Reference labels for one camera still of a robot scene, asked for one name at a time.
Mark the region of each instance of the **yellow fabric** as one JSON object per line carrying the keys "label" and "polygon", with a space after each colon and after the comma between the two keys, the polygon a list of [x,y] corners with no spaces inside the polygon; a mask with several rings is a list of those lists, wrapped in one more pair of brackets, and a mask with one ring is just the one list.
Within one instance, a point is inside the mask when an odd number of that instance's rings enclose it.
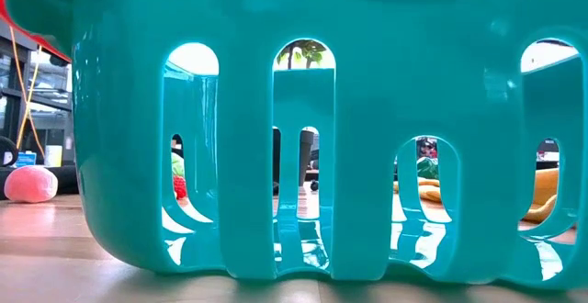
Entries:
{"label": "yellow fabric", "polygon": [[[533,205],[523,217],[524,220],[539,223],[549,216],[557,199],[559,173],[559,169],[536,171]],[[438,180],[418,178],[418,182],[421,199],[441,203],[441,189]],[[398,191],[398,182],[394,182],[394,193],[398,193]]]}

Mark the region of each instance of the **pink ball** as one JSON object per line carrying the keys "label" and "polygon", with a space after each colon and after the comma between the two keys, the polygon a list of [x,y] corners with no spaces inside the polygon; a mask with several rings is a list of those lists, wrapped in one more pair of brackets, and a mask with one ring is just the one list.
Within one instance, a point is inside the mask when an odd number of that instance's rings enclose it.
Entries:
{"label": "pink ball", "polygon": [[4,194],[17,202],[49,201],[57,194],[57,177],[42,166],[24,166],[8,175]]}

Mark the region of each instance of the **plastic laundry basket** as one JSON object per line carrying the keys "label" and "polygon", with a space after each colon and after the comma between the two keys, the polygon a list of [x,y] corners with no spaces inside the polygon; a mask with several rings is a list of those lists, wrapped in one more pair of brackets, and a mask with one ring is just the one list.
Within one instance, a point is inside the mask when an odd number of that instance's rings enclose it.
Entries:
{"label": "plastic laundry basket", "polygon": [[[85,216],[98,242],[129,264],[166,273],[214,269],[274,279],[318,272],[342,280],[378,280],[409,264],[447,282],[586,286],[582,56],[525,75],[520,59],[544,38],[566,40],[584,54],[587,0],[6,3],[19,26],[51,36],[73,59]],[[333,51],[336,75],[272,73],[279,50],[298,38]],[[198,106],[203,84],[162,78],[168,55],[186,42],[217,55],[214,107]],[[204,144],[212,156],[201,164],[197,145],[208,137],[201,128],[212,123],[214,147]],[[275,217],[272,126],[281,131],[283,174]],[[297,152],[307,126],[321,135],[316,219],[296,212]],[[359,129],[363,134],[354,134]],[[169,141],[176,133],[194,174],[187,186],[198,212],[174,199]],[[422,135],[439,138],[447,222],[428,219],[417,195],[411,141]],[[558,202],[546,222],[518,231],[545,138],[562,153]],[[500,157],[481,162],[481,140],[492,141],[486,154]],[[403,215],[392,214],[395,156]],[[209,170],[197,172],[199,166]],[[197,190],[198,181],[207,189]],[[170,220],[174,226],[163,225]],[[552,240],[573,224],[575,244]]]}

